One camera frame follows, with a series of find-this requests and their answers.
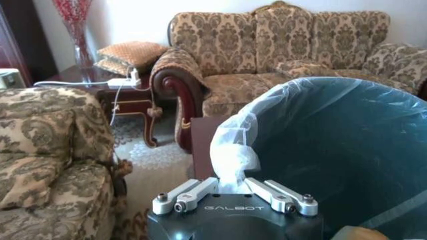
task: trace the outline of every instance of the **throw pillow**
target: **throw pillow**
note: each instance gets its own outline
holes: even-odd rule
[[[103,59],[98,63],[95,63],[95,66],[99,67],[100,69],[112,72],[115,74],[119,74],[122,76],[128,75],[128,67],[123,65],[122,63],[114,61],[112,59]]]
[[[74,121],[71,110],[0,120],[0,154],[63,156],[71,151]]]
[[[146,73],[167,50],[166,46],[154,42],[130,41],[107,46],[98,51],[98,54],[126,68],[131,66],[139,73]]]
[[[310,60],[279,62],[275,70],[290,78],[339,76],[334,69]]]
[[[42,206],[71,163],[75,114],[50,112],[0,121],[0,209]]]

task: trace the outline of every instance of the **plastic bag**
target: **plastic bag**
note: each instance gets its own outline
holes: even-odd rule
[[[223,193],[251,177],[311,193],[331,236],[345,225],[427,237],[427,103],[382,84],[309,77],[275,86],[218,128]]]

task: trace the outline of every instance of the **sofa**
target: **sofa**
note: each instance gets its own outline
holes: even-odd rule
[[[175,140],[191,152],[191,119],[231,116],[271,87],[307,76],[375,81],[426,98],[427,50],[383,43],[381,11],[310,12],[285,2],[250,13],[182,12],[150,84],[178,99]]]
[[[114,162],[102,96],[0,90],[0,239],[110,239],[132,165]]]

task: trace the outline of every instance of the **floor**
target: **floor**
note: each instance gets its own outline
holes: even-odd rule
[[[114,240],[146,240],[147,212],[152,200],[194,176],[192,155],[184,153],[174,140],[175,113],[166,112],[154,127],[159,146],[148,148],[143,140],[142,116],[119,116],[112,127],[115,151],[134,163],[126,176],[127,210],[118,217]]]

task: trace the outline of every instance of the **power strip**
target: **power strip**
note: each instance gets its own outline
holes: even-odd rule
[[[140,84],[140,79],[112,78],[107,81],[108,87],[136,87]]]

